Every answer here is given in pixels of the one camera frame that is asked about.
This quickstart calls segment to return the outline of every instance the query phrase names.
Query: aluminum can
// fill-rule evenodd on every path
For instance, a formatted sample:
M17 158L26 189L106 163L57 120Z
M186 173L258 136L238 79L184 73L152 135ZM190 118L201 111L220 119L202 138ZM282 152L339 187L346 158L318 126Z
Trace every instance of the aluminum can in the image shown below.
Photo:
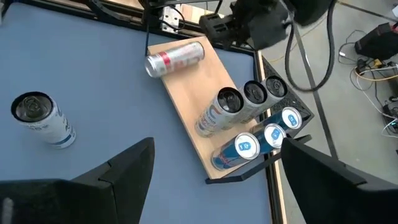
M242 110L231 120L231 126L238 123L248 123L251 115L256 112L267 100L267 92L261 83L248 81L239 89L243 97Z
M18 122L31 129L43 141L62 149L76 139L76 132L57 103L45 93L28 92L18 96L11 105Z
M214 133L231 128L230 121L242 110L243 97L231 87L222 88L195 123L197 133L211 137Z
M267 100L262 104L262 106L255 111L252 116L249 117L249 120L256 118L271 106L274 106L280 100L282 100L287 94L287 85L286 82L279 78L278 76L271 76L266 78L261 82L264 88L267 91Z
M285 107L283 110L278 113L273 114L269 118L261 121L259 124L255 125L250 129L250 133L256 133L264 129L268 124L275 123L282 127L286 133L289 133L291 130L301 128L303 123L303 119L298 110L293 107Z
M259 141L250 133L241 133L215 150L211 163L218 170L229 169L255 159L260 153Z
M198 41L147 56L145 69L152 78L159 78L205 58L205 49Z
M285 130L274 123L268 124L253 135L260 143L260 154L267 154L274 149L280 149L282 141L286 138Z

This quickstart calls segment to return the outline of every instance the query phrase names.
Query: wooden plank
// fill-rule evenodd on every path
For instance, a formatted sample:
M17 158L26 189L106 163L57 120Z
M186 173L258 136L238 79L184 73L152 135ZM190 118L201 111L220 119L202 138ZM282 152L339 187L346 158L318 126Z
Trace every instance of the wooden plank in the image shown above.
M149 47L149 52L156 54L193 41L199 41L203 45L205 58L195 66L163 76L162 80L209 178L217 179L224 177L240 166L218 171L210 162L211 153L235 135L247 131L256 122L253 120L249 124L239 124L211 138L203 138L197 134L194 128L195 121L218 91L226 86L235 87L231 77L206 37L153 45Z

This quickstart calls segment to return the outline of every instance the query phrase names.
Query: concrete floor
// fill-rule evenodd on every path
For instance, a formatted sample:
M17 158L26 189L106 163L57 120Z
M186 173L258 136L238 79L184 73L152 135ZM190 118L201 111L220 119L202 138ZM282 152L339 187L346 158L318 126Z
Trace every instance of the concrete floor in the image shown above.
M224 1L220 13L231 13L230 2ZM394 0L345 0L343 2L394 18L391 12L392 5L395 3ZM194 5L206 8L205 3ZM216 2L210 2L208 6L209 10L214 11ZM333 16L336 51L355 29L369 32L377 25L385 22L389 21L338 4ZM303 28L300 33L304 34L312 27ZM355 33L349 41L355 42L361 37L360 33ZM306 35L303 42L314 77L316 82L319 82L325 74L328 63L329 49L326 21L323 21L316 29ZM262 52L268 61L273 61L283 56L285 48L286 40ZM351 58L358 58L351 45L345 47L343 51ZM280 75L286 76L283 59L272 62L272 66ZM398 139L381 136L381 130L384 127L381 115L363 93L351 84L349 73L352 68L352 65L343 65L336 61L329 82L319 91L338 157L341 161L353 167L398 184L398 155L396 153ZM309 86L298 48L290 54L290 70L299 85ZM366 87L370 83L361 82L361 84ZM386 82L378 82L377 89L378 97L384 104L384 100L392 95L391 89ZM375 105L378 105L374 97L374 88L366 93ZM312 94L299 92L298 95L315 113L315 118L302 130L300 135L311 134L313 139L307 144L325 154L330 154ZM282 172L281 175L288 223L305 223L284 173Z

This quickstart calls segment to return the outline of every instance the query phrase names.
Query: blue table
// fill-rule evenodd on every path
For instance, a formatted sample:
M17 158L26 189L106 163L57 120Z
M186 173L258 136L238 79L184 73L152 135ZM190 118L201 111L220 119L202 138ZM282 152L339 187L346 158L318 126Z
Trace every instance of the blue table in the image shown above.
M141 31L12 4L0 27L0 180L70 180L153 136L141 223L270 223L264 171L240 183L205 184L162 82L144 70L144 39ZM150 45L168 41L150 36ZM237 86L252 79L252 57L216 51ZM76 129L75 143L52 149L17 124L11 102L27 91L57 101Z

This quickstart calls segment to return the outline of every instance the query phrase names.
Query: black bracket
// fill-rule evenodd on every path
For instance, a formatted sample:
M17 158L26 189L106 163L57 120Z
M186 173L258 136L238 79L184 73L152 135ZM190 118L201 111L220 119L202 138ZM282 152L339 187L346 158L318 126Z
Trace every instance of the black bracket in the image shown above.
M299 141L302 144L309 142L311 139L312 139L312 137L309 134L306 136L295 138L296 141ZM206 184L225 184L225 183L233 183L233 182L242 182L242 181L250 178L254 174L257 174L258 172L265 169L266 167L270 166L271 164L276 162L278 159L280 159L280 152L278 152L275 155L270 155L269 159L258 164L257 166L253 167L252 169L248 170L247 172L245 172L242 175L236 175L236 176L232 176L232 177L222 177L219 179L207 178L205 181L206 181Z

